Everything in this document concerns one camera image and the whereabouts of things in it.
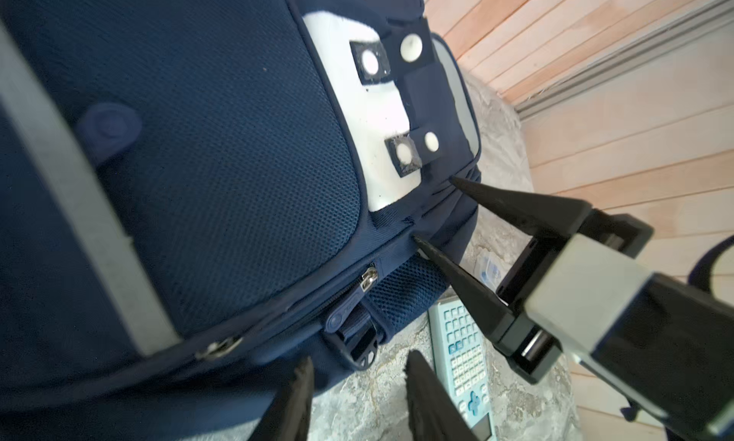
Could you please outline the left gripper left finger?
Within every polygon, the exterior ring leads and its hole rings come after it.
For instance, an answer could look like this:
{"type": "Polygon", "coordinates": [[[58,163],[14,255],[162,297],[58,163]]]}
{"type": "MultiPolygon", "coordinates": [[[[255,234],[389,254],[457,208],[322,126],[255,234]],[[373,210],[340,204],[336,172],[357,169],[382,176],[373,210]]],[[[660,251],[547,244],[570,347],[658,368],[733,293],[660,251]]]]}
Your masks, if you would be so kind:
{"type": "Polygon", "coordinates": [[[306,441],[315,395],[315,368],[311,357],[302,359],[292,379],[271,402],[249,441],[306,441]]]}

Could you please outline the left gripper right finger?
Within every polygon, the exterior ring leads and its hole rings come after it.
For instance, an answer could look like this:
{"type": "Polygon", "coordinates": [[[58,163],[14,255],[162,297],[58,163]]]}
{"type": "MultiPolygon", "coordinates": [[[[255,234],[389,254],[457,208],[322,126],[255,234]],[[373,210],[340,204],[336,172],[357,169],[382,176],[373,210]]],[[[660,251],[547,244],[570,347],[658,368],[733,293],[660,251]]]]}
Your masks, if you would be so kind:
{"type": "Polygon", "coordinates": [[[408,423],[414,440],[477,439],[420,351],[409,351],[404,371],[408,423]]]}

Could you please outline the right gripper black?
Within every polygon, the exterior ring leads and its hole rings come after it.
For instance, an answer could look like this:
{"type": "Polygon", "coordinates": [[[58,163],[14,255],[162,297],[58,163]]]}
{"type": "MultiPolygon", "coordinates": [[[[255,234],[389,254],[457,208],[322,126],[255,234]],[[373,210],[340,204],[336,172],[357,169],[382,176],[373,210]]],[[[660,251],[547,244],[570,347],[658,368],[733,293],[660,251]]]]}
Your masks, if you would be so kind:
{"type": "Polygon", "coordinates": [[[654,229],[629,214],[610,215],[593,209],[581,199],[505,190],[459,177],[450,182],[478,205],[531,236],[497,288],[499,297],[427,240],[419,236],[413,240],[443,272],[479,330],[505,355],[510,367],[536,384],[557,361],[562,345],[528,317],[524,303],[569,238],[581,234],[634,259],[651,240],[654,229]]]}

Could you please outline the light green calculator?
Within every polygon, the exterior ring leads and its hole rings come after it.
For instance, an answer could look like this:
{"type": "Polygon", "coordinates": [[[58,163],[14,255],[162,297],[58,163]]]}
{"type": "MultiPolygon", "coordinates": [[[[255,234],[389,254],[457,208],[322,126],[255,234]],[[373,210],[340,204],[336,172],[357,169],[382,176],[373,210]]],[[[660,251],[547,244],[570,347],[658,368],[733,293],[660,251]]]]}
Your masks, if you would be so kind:
{"type": "Polygon", "coordinates": [[[428,311],[433,360],[438,379],[454,406],[480,440],[494,440],[484,337],[457,297],[438,301],[428,311]]]}

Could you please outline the navy blue student backpack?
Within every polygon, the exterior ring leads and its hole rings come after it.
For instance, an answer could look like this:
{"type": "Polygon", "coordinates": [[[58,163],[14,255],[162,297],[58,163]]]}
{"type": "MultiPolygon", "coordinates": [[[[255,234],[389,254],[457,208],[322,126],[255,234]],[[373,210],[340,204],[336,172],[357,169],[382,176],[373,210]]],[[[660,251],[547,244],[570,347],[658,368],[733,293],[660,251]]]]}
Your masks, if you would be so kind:
{"type": "Polygon", "coordinates": [[[235,425],[445,291],[481,141],[424,0],[1,0],[1,426],[235,425]]]}

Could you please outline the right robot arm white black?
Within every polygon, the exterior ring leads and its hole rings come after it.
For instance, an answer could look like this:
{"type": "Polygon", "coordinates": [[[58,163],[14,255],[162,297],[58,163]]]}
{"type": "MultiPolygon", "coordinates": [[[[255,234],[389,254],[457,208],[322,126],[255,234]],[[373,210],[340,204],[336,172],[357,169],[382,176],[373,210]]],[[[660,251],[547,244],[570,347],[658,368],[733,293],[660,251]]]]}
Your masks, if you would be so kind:
{"type": "Polygon", "coordinates": [[[570,353],[624,396],[626,419],[647,412],[673,439],[732,439],[733,308],[710,289],[732,240],[708,251],[682,282],[640,263],[654,231],[635,217],[581,199],[452,183],[529,236],[495,290],[416,240],[518,375],[535,384],[570,353]]]}

